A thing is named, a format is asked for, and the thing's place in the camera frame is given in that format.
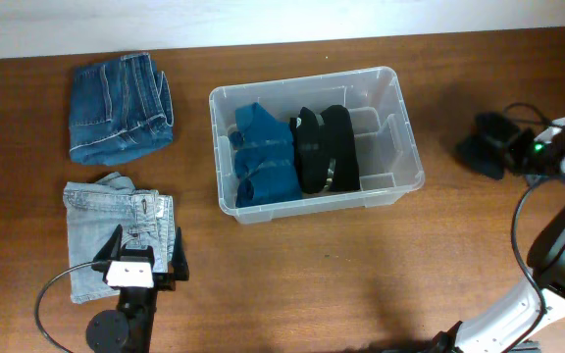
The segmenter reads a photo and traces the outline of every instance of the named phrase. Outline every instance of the wooden table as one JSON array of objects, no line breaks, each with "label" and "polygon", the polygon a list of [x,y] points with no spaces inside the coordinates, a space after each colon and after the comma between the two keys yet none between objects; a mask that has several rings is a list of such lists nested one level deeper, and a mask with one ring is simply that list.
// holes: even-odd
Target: wooden table
[{"label": "wooden table", "polygon": [[[176,142],[116,168],[77,165],[68,157],[72,69],[116,55],[0,60],[0,352],[54,351],[31,312],[43,283],[68,266],[62,191],[110,171],[173,195],[182,227],[191,281],[160,294],[153,352],[398,346],[478,315],[521,278],[509,228],[524,182],[469,172],[453,146],[476,113],[513,101],[565,116],[565,28],[154,51]],[[399,75],[427,176],[421,190],[393,206],[254,226],[219,209],[213,88],[382,65]],[[564,203],[561,186],[534,197],[519,228],[523,252]],[[69,294],[67,280],[48,292],[43,323],[85,352],[88,320],[116,299],[74,305]],[[565,351],[565,321],[536,339],[545,352]]]}]

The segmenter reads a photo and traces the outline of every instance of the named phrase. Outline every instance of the white wall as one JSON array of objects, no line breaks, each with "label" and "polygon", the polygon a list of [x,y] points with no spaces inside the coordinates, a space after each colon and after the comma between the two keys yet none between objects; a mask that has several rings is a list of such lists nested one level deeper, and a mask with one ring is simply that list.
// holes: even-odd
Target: white wall
[{"label": "white wall", "polygon": [[0,0],[0,58],[565,25],[565,0]]}]

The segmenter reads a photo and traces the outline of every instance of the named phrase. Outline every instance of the black folded garment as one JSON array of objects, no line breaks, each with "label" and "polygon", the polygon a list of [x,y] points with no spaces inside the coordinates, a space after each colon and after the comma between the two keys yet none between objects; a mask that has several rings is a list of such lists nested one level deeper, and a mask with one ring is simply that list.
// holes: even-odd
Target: black folded garment
[{"label": "black folded garment", "polygon": [[303,192],[361,188],[354,132],[347,109],[333,105],[316,115],[303,107],[298,118],[291,118],[289,128],[293,135],[295,169]]}]

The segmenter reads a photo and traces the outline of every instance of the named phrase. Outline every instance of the storage box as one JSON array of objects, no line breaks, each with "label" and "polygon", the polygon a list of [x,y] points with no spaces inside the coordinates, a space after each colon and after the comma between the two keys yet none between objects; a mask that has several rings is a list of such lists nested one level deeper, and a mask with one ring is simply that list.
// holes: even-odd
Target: storage box
[{"label": "storage box", "polygon": [[[236,208],[239,180],[234,111],[258,102],[277,120],[288,122],[302,107],[320,113],[333,104],[350,112],[361,190],[305,194],[302,200]],[[282,79],[215,88],[209,97],[220,208],[242,224],[349,207],[390,205],[422,187],[425,176],[409,124],[398,78],[381,67],[345,73]]]}]

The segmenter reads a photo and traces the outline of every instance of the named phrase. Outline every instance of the folded clothing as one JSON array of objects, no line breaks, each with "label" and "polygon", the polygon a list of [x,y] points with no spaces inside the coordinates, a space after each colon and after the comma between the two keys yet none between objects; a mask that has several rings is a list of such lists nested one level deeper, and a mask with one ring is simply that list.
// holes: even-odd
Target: folded clothing
[{"label": "folded clothing", "polygon": [[[63,200],[67,207],[69,263],[92,261],[117,225],[122,225],[122,246],[151,246],[155,273],[166,273],[172,260],[176,236],[174,201],[157,190],[135,190],[129,177],[109,174],[95,183],[68,182]],[[71,273],[71,299],[83,303],[118,295],[103,282],[102,274],[90,268]]]},{"label": "folded clothing", "polygon": [[293,165],[293,136],[260,104],[235,111],[238,131],[230,136],[234,173],[239,178],[236,207],[265,205],[302,198]]},{"label": "folded clothing", "polygon": [[350,113],[332,105],[321,114],[303,107],[289,128],[302,191],[356,191],[361,188]]},{"label": "folded clothing", "polygon": [[167,78],[149,54],[76,69],[69,113],[74,162],[132,161],[170,144],[173,125]]}]

